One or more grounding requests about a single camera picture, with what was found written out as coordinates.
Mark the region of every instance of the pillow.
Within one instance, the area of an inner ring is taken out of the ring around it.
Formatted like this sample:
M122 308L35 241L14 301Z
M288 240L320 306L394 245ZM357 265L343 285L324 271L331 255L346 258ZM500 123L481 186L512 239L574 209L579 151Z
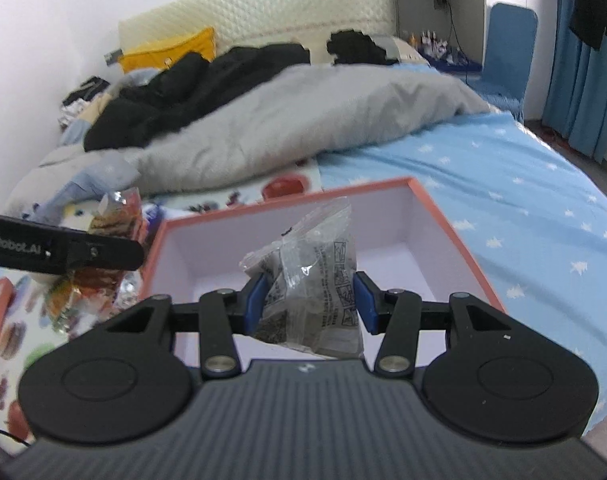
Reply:
M385 49L386 57L388 59L398 59L400 63L429 65L416 49L396 36L370 34L370 37L373 38L376 45Z
M205 28L197 34L175 36L166 40L152 41L125 52L119 64L128 73L136 68L170 68L184 54L198 52L204 59L215 59L215 29Z
M293 37L292 41L301 44L310 51L310 64L319 65L334 63L334 54L328 53L327 43L330 41L330 32L324 30L311 30L301 32Z

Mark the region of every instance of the open cardboard box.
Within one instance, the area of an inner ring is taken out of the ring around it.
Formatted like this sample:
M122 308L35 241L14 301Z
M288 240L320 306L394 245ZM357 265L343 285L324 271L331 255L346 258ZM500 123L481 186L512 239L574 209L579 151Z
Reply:
M327 192L279 198L202 216L165 221L152 247L141 298L170 294L174 303L197 301L217 288L241 290L245 254L277 240L303 216L340 196L352 206L357 270L382 290L405 288L425 301L448 301L466 291L504 310L480 267L426 190L415 179L395 179ZM361 324L364 355L372 368L383 335ZM244 369L253 358L305 359L309 354L235 335ZM198 365L197 334L178 335L175 354ZM445 351L443 332L423 332L417 365Z

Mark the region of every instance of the clear plastic bag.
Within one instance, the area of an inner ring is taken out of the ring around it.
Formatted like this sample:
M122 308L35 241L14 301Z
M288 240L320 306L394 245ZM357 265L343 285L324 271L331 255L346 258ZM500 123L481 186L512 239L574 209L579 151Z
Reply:
M88 233L141 243L147 230L139 190L131 188L104 195ZM100 319L114 316L119 309L114 307L114 300L124 275L123 270L82 267L63 276L50 288L44 303L53 327L68 332L80 314L92 314Z
M332 357L362 354L350 214L347 198L333 200L244 257L249 276L264 272L272 282L255 338Z

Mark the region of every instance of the round black pad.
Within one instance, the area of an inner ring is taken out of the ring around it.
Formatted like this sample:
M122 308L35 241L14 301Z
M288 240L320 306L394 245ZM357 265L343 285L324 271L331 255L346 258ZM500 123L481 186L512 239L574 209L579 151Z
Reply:
M81 400L110 400L135 387L137 371L116 359L94 359L73 366L64 374L64 388Z
M500 357L479 368L479 384L504 399L534 399L552 386L552 373L541 363L522 357Z
M179 359L139 334L93 332L42 357L22 377L19 401L35 434L114 444L179 414L192 392Z
M581 435L599 393L581 359L530 331L477 332L429 364L422 389L453 428L519 445Z

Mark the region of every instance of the gray duvet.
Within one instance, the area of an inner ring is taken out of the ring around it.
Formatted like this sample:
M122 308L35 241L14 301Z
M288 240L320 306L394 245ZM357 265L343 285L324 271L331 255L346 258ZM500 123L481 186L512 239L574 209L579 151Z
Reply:
M325 150L397 139L457 114L490 112L460 80L369 65L284 70L179 133L120 150L141 193L228 186ZM6 212L43 202L105 152L67 146L16 187Z

